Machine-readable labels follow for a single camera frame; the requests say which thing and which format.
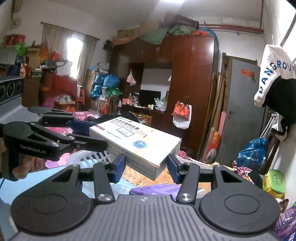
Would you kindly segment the green yellow box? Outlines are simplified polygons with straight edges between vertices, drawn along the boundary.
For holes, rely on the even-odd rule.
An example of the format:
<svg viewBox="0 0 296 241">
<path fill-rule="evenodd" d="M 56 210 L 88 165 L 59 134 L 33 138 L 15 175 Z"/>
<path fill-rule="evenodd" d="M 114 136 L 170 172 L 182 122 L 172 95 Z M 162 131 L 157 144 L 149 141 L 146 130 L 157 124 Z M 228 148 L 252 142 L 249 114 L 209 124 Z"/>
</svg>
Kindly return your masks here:
<svg viewBox="0 0 296 241">
<path fill-rule="evenodd" d="M 283 199 L 285 196 L 283 174 L 276 169 L 270 169 L 263 180 L 263 190 L 274 198 Z"/>
</svg>

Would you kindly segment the red white hanging bag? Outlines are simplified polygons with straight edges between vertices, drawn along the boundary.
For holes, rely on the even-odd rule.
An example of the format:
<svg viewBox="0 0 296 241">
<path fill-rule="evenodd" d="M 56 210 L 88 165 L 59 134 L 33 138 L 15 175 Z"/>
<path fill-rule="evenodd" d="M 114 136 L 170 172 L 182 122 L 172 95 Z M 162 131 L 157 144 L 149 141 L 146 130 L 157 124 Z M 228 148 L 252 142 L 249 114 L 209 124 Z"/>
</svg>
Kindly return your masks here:
<svg viewBox="0 0 296 241">
<path fill-rule="evenodd" d="M 186 130 L 191 123 L 192 106 L 188 103 L 177 101 L 172 116 L 174 126 Z"/>
</svg>

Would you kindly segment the brown wooden wardrobe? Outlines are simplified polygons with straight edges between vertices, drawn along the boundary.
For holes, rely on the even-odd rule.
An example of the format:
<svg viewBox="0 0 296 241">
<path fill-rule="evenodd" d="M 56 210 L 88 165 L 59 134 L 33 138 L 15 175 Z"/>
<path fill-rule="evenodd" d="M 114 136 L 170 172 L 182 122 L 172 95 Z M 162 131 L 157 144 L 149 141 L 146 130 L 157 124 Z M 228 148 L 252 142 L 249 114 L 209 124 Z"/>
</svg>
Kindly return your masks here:
<svg viewBox="0 0 296 241">
<path fill-rule="evenodd" d="M 116 75 L 123 97 L 140 91 L 144 69 L 154 73 L 154 86 L 169 83 L 166 111 L 152 118 L 156 128 L 182 138 L 182 148 L 196 156 L 201 150 L 207 128 L 207 109 L 213 93 L 212 78 L 217 73 L 219 49 L 213 36 L 169 36 L 160 45 L 140 38 L 114 46 L 109 74 Z M 173 124 L 172 112 L 177 101 L 192 106 L 190 126 L 186 130 Z"/>
</svg>

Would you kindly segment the blue plastic bag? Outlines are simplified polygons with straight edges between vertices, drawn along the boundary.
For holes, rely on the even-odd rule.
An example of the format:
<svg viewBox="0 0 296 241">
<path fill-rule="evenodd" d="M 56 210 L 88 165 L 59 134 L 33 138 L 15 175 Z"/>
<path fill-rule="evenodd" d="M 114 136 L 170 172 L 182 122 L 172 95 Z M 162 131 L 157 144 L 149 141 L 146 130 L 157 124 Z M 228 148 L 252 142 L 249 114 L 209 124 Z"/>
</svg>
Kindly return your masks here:
<svg viewBox="0 0 296 241">
<path fill-rule="evenodd" d="M 236 166 L 260 171 L 265 164 L 267 144 L 267 138 L 255 138 L 251 140 L 237 154 Z"/>
</svg>

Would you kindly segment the window curtains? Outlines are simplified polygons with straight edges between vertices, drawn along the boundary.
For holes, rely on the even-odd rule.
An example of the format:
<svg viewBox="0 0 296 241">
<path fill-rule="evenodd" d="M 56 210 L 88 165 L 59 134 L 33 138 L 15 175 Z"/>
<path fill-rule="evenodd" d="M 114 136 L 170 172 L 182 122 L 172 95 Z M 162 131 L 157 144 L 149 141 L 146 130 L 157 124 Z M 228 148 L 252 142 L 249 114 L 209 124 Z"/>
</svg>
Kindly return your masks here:
<svg viewBox="0 0 296 241">
<path fill-rule="evenodd" d="M 55 51 L 71 62 L 70 76 L 83 85 L 99 39 L 57 25 L 44 22 L 41 24 L 42 44 L 50 53 Z"/>
</svg>

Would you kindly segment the purple tissue pack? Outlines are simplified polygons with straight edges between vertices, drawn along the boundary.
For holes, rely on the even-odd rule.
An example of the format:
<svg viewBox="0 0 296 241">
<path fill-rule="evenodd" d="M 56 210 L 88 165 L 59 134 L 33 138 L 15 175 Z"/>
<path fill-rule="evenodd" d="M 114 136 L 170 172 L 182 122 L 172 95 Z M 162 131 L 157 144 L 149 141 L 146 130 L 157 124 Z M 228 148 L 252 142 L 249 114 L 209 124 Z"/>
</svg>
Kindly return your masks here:
<svg viewBox="0 0 296 241">
<path fill-rule="evenodd" d="M 176 199 L 180 186 L 176 184 L 156 184 L 142 187 L 135 187 L 129 191 L 129 195 L 171 195 Z"/>
</svg>

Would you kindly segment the grey door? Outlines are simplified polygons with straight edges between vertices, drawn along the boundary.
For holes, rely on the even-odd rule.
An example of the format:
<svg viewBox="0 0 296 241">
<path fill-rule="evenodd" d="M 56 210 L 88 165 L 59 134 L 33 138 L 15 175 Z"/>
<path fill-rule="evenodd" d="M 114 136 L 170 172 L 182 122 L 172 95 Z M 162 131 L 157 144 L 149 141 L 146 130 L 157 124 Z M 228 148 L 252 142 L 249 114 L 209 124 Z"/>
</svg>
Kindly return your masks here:
<svg viewBox="0 0 296 241">
<path fill-rule="evenodd" d="M 238 153 L 253 139 L 260 136 L 264 108 L 254 104 L 259 86 L 260 67 L 256 64 L 230 58 L 228 62 L 230 92 L 221 144 L 216 161 L 231 166 Z"/>
</svg>

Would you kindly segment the white plastic basket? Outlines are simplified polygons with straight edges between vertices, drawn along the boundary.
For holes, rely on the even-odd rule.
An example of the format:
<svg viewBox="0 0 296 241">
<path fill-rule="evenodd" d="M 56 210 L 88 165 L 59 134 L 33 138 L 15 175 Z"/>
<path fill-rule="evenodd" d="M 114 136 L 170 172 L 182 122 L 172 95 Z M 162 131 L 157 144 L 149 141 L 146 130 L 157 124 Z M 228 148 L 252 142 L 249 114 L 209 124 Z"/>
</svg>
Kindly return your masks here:
<svg viewBox="0 0 296 241">
<path fill-rule="evenodd" d="M 70 157 L 67 159 L 65 166 L 70 166 L 72 164 L 79 164 L 81 168 L 92 168 L 95 163 L 107 161 L 107 162 L 113 162 L 115 160 L 116 156 L 108 153 L 107 151 L 104 151 L 103 153 L 99 152 L 91 152 L 91 151 L 77 151 L 70 155 Z M 209 164 L 204 164 L 202 162 L 196 161 L 191 158 L 184 159 L 179 155 L 176 155 L 176 158 L 181 163 L 193 163 L 200 166 L 201 169 L 208 169 L 211 170 L 212 167 Z"/>
</svg>

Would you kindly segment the white orange medicine box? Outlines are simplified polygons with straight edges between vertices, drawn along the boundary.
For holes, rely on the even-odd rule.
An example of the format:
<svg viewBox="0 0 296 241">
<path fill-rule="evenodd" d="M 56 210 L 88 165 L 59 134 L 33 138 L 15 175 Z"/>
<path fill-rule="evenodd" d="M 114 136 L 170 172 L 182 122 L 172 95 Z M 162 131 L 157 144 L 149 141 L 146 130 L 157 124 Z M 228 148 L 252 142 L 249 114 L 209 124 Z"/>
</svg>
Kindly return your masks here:
<svg viewBox="0 0 296 241">
<path fill-rule="evenodd" d="M 107 152 L 126 156 L 126 164 L 156 180 L 167 167 L 166 157 L 176 155 L 182 139 L 122 116 L 89 128 L 90 137 L 107 142 Z"/>
</svg>

